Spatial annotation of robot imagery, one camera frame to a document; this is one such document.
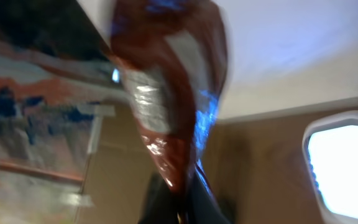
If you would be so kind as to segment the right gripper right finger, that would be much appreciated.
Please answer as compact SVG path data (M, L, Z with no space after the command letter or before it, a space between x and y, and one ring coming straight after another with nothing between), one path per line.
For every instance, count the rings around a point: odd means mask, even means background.
M230 224L215 200L205 176L197 170L188 196L189 224Z

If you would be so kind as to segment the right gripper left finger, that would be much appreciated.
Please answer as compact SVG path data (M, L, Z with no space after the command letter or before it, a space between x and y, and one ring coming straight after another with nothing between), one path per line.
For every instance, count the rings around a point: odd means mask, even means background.
M149 179L138 224L178 224L175 199L158 173Z

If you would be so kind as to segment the orange Top chocolate bar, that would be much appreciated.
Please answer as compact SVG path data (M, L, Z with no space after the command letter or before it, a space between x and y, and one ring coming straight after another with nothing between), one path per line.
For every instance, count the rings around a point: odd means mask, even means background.
M109 40L143 142L170 190L183 194L227 78L221 10L212 1L116 1Z

